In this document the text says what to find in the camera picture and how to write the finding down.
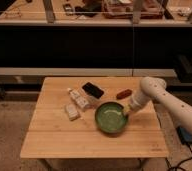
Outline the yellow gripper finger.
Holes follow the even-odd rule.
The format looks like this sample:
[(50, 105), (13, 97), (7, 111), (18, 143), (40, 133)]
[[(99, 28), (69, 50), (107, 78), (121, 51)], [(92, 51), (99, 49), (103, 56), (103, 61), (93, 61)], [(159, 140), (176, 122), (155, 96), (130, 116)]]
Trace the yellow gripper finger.
[(128, 116), (130, 114), (130, 111), (131, 111), (131, 109), (130, 109), (129, 106), (124, 106), (124, 108), (123, 108), (123, 115), (124, 116)]

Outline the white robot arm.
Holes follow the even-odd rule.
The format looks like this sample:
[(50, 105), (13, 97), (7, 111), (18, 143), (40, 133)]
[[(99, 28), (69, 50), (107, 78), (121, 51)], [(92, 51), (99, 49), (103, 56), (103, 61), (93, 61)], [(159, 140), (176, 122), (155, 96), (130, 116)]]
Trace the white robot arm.
[(192, 106), (166, 91), (166, 82), (161, 78), (144, 77), (124, 108), (126, 115), (142, 110), (149, 101), (156, 100), (175, 117), (192, 135)]

